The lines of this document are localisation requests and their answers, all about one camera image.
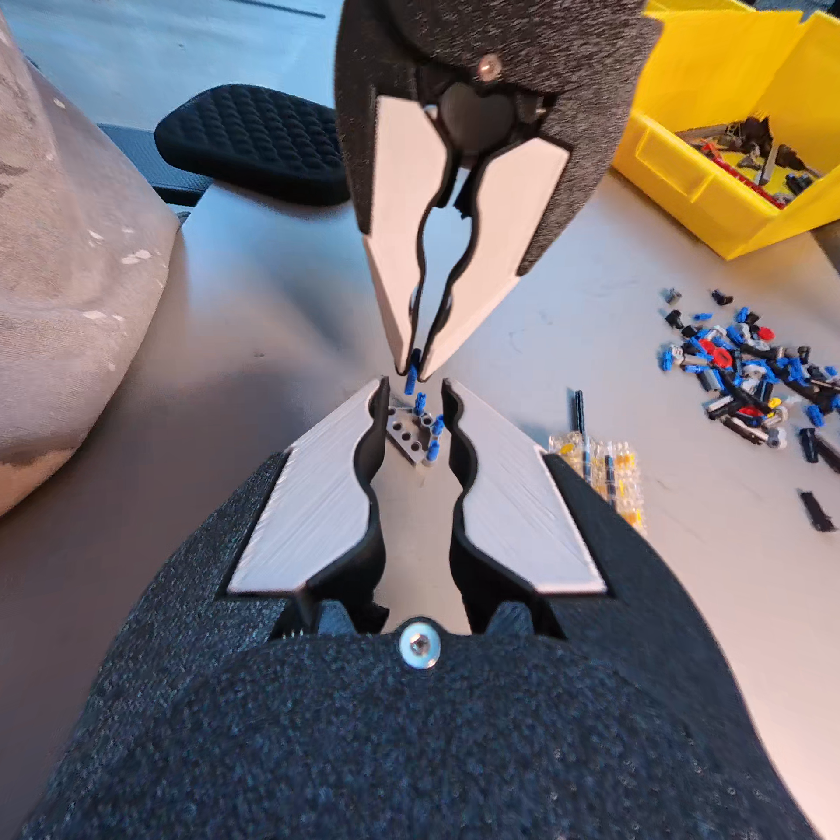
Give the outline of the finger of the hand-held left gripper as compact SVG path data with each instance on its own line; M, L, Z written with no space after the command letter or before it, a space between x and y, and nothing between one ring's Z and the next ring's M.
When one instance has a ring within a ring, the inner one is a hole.
M465 262L448 280L419 378L426 381L486 321L521 277L526 256L571 153L534 138L488 160L475 193Z
M426 275L423 233L451 171L453 146L438 108L378 96L371 219L363 245L395 371L408 372Z

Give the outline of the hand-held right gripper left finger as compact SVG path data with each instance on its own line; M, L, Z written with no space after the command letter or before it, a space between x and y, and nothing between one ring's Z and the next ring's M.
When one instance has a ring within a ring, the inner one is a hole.
M384 625L375 603L385 541L373 477L385 456L387 376L365 383L294 441L238 557L226 594L287 598L312 625L340 602L354 625Z

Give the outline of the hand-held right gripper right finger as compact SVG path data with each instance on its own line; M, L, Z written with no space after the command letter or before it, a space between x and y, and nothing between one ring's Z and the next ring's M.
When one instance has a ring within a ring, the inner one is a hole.
M442 398L467 549L538 595L605 594L546 449L458 380Z

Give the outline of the grey beam frame with holes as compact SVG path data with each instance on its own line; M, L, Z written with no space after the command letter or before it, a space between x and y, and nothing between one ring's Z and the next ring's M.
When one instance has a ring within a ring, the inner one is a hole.
M412 406L400 403L389 405L386 420L387 435L404 458L414 467L433 466L438 461L437 458L437 461L432 465L427 465L424 461L430 440L429 428L436 416L429 413L425 413L423 416L415 416ZM445 430L439 438L440 451Z

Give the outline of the clear block with yellow pistons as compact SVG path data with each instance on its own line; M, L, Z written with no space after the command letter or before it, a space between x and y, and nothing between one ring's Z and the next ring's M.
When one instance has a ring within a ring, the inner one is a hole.
M627 442L601 441L572 431L549 437L549 453L572 468L626 523L647 537L637 455Z

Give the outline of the yellow plastic bin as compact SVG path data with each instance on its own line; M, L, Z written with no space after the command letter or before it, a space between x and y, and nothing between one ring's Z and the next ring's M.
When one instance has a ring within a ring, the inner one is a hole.
M724 259L837 221L838 19L728 10L650 17L663 31L614 167ZM749 117L768 117L773 137L822 174L786 208L677 137Z

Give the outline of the black office chair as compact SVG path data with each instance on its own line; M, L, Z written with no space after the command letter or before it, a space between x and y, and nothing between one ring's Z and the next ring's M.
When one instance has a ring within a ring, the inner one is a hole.
M287 203L350 200L335 111L281 91L202 91L157 124L154 143L175 168Z

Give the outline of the heap of dark building parts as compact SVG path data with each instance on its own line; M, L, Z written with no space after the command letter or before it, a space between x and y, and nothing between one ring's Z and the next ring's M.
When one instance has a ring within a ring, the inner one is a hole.
M677 137L777 209L785 209L824 174L777 141L769 117L748 117L677 132Z

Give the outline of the pile of mixed building parts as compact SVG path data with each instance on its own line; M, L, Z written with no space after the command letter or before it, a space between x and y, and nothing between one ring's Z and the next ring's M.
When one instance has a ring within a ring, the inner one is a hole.
M781 452L795 441L804 462L839 472L838 444L827 436L838 418L836 364L819 364L807 344L785 345L751 307L710 292L715 311L684 313L681 293L668 288L660 310L673 339L657 353L658 368L699 383L707 420L756 448Z

